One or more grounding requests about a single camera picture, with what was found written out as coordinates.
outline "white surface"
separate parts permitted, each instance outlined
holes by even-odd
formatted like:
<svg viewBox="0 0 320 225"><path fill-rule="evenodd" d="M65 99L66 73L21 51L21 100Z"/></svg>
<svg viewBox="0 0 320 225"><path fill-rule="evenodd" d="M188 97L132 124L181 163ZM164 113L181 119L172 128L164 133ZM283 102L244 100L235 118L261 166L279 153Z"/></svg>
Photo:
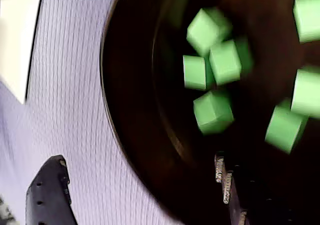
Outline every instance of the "white surface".
<svg viewBox="0 0 320 225"><path fill-rule="evenodd" d="M100 45L113 0L42 0L27 100L0 83L0 193L25 224L26 191L62 154L79 225L173 225L112 135L100 84Z"/></svg>
<svg viewBox="0 0 320 225"><path fill-rule="evenodd" d="M27 79L40 0L0 0L0 77L20 103Z"/></svg>

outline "foam cube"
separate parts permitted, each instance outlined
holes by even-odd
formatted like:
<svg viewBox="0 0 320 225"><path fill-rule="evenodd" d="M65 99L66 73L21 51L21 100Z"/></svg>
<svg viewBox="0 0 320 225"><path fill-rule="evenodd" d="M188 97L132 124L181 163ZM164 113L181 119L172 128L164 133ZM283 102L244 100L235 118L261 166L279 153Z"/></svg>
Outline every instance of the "foam cube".
<svg viewBox="0 0 320 225"><path fill-rule="evenodd" d="M289 154L301 138L307 120L305 116L290 111L290 102L285 101L274 108L265 141Z"/></svg>
<svg viewBox="0 0 320 225"><path fill-rule="evenodd" d="M250 51L249 42L245 37L242 37L236 39L234 43L241 63L241 73L246 75L251 72L254 65L254 59Z"/></svg>
<svg viewBox="0 0 320 225"><path fill-rule="evenodd" d="M242 66L233 40L214 45L210 50L209 60L217 85L240 79Z"/></svg>
<svg viewBox="0 0 320 225"><path fill-rule="evenodd" d="M183 56L184 86L188 89L206 90L214 78L209 62L199 56Z"/></svg>
<svg viewBox="0 0 320 225"><path fill-rule="evenodd" d="M320 0L295 0L293 13L301 43L320 39Z"/></svg>
<svg viewBox="0 0 320 225"><path fill-rule="evenodd" d="M207 92L193 101L193 110L203 134L221 133L234 121L229 99L221 93Z"/></svg>
<svg viewBox="0 0 320 225"><path fill-rule="evenodd" d="M200 9L187 29L186 39L205 57L211 46L222 42L230 31L230 23L217 8Z"/></svg>
<svg viewBox="0 0 320 225"><path fill-rule="evenodd" d="M320 72L310 68L298 69L291 110L320 119Z"/></svg>

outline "black plastic part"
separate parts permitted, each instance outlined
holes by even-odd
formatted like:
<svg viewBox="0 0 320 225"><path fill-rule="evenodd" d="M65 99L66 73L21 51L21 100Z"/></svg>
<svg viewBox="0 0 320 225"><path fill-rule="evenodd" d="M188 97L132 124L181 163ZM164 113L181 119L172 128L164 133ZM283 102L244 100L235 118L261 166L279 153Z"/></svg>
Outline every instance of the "black plastic part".
<svg viewBox="0 0 320 225"><path fill-rule="evenodd" d="M27 225L77 225L70 207L66 160L52 156L41 167L26 193Z"/></svg>

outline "dark bowl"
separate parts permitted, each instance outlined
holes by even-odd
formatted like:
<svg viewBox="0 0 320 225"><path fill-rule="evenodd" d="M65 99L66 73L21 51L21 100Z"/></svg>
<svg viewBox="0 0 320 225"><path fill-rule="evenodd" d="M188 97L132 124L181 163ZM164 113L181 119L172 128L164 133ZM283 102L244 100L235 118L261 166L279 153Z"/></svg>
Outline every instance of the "dark bowl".
<svg viewBox="0 0 320 225"><path fill-rule="evenodd" d="M139 178L185 224L230 224L215 182L218 151L225 152L230 168L239 165L246 179L259 184L251 224L315 218L312 202L318 198L307 191L319 169L320 123L309 120L290 155L264 142L274 106L292 96L297 69L320 64L319 42L299 43L293 5L294 0L117 0L111 11L101 43L108 117ZM231 20L233 37L248 38L255 64L248 76L223 88L235 122L221 134L203 136L193 114L193 100L203 92L184 88L182 55L195 53L186 41L188 25L200 8L213 6Z"/></svg>

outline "white fabric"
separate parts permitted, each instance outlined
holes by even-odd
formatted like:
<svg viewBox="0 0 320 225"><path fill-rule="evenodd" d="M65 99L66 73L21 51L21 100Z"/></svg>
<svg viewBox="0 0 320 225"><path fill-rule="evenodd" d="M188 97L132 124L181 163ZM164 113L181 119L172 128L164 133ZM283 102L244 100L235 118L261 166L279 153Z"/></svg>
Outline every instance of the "white fabric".
<svg viewBox="0 0 320 225"><path fill-rule="evenodd" d="M26 191L62 154L79 225L177 224L143 187L113 138L100 43L113 0L42 0L27 100L0 84L0 193L25 224Z"/></svg>

